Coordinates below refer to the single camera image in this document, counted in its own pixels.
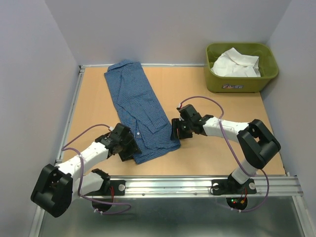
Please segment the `blue plaid long sleeve shirt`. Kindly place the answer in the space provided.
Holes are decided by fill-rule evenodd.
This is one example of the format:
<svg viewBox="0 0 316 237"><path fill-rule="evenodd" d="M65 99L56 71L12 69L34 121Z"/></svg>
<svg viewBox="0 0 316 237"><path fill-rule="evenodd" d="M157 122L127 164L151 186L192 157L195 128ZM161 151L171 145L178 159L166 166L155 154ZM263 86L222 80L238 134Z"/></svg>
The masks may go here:
<svg viewBox="0 0 316 237"><path fill-rule="evenodd" d="M128 126L141 150L137 164L180 148L171 140L172 126L139 62L123 60L104 74L113 105L122 124Z"/></svg>

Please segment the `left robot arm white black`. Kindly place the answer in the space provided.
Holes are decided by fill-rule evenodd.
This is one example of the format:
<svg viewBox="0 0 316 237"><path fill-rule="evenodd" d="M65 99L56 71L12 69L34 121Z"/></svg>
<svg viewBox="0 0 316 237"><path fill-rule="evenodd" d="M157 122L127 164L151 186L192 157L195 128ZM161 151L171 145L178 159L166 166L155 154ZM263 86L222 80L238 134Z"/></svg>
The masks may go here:
<svg viewBox="0 0 316 237"><path fill-rule="evenodd" d="M114 155L119 155L122 161L134 159L141 150L129 127L118 123L108 129L108 133L97 137L82 152L69 144L63 146L62 151L74 151L76 155L41 170L31 201L53 217L61 216L79 198L91 201L94 212L109 214L110 208L117 204L115 194L124 193L119 186L125 183L111 183L110 175L94 166Z"/></svg>

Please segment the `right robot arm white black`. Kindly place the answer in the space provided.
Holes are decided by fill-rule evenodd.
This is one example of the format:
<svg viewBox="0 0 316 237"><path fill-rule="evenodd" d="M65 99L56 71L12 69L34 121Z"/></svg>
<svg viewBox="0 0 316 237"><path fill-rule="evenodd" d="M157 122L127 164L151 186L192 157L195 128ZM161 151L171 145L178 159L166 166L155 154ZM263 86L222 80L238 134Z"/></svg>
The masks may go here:
<svg viewBox="0 0 316 237"><path fill-rule="evenodd" d="M251 122L233 122L212 115L201 116L193 105L180 105L179 118L172 119L171 140L192 138L193 134L221 137L228 144L239 143L245 160L223 183L213 188L214 192L237 194L257 170L263 169L280 151L281 145L265 124L254 119Z"/></svg>

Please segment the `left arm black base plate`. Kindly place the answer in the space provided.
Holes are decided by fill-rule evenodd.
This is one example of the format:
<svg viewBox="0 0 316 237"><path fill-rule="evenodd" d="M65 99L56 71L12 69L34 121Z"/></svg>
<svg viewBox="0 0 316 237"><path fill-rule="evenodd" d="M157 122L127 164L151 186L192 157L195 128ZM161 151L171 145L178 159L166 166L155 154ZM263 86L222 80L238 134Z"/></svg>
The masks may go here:
<svg viewBox="0 0 316 237"><path fill-rule="evenodd" d="M97 196L100 201L103 202L114 202L115 196L124 196L125 195L125 180L110 180L106 184L102 184L101 188L97 191L93 191L87 194L87 196L91 196L96 199ZM98 202L92 202L92 207L96 209L96 212L103 214L110 213L109 211L114 211L115 205L112 204L101 204Z"/></svg>

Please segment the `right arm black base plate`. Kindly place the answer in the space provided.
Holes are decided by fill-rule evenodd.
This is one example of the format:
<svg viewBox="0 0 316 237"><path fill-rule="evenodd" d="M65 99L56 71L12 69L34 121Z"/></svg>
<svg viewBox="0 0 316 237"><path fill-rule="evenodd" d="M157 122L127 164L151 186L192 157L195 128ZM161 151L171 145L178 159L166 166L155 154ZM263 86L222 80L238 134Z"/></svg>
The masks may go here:
<svg viewBox="0 0 316 237"><path fill-rule="evenodd" d="M214 196L227 196L227 205L236 210L244 211L248 205L248 195L257 194L253 179L244 184L230 179L216 179L211 181L209 191Z"/></svg>

